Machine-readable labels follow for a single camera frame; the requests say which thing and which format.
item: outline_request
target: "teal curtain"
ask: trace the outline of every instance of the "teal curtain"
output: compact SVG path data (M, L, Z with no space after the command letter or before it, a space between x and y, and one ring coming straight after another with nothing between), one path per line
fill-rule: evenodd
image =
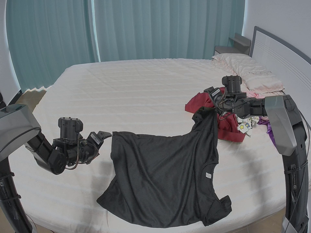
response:
M71 65L210 59L241 33L245 0L7 0L12 62L23 91Z

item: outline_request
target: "tile floor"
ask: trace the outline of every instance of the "tile floor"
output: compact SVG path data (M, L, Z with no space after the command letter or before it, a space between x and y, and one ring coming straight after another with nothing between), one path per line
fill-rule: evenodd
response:
M30 110L33 111L36 105L44 96L45 92L46 92L45 90L27 91L18 99L17 103L27 104ZM279 212L266 216L249 225L230 231L228 233L280 233L282 226L282 217L284 214L285 208L280 210ZM39 225L37 225L37 229L38 233L52 233L52 231ZM0 233L14 233L12 227L6 220L1 209L0 209Z

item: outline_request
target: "white headboard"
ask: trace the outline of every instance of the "white headboard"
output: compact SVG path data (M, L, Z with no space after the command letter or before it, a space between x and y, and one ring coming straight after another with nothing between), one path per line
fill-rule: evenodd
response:
M293 45L254 28L250 56L283 81L289 94L311 123L311 59Z

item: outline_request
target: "dark red cloth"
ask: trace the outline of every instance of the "dark red cloth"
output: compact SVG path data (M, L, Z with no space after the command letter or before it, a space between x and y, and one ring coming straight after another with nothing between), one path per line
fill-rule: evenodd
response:
M220 91L224 93L225 88L220 87ZM198 93L197 95L195 95L185 105L185 111L195 113L202 106L210 108L214 107L213 102L210 99L207 92ZM217 114L217 121L218 121L218 139L232 142L243 142L245 134L243 134L241 131L237 129L238 122L234 114L228 116L224 120L219 120L219 115Z

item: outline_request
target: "bed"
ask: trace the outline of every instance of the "bed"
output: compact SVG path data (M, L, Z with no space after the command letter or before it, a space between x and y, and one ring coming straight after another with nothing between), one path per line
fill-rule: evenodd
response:
M256 40L260 39L253 39L251 52L260 62ZM264 64L269 65L269 59L265 60ZM193 121L192 114L184 110L185 103L209 86L222 86L221 78L231 74L215 60L153 59L75 65L48 89L33 114L50 142L59 137L58 118L69 116L82 120L84 137L99 130L186 134ZM224 233L285 206L283 162L266 134L266 126L256 125L252 137L245 137L242 143L219 140L217 149L219 165L214 171L214 189L219 198L230 196L232 212L207 227L197 222L167 229L147 228L127 223L100 207L96 199L115 175L111 138L105 140L91 165L78 165L76 170L65 170L58 176L37 166L24 147L11 154L9 160L26 213L35 223L59 233Z

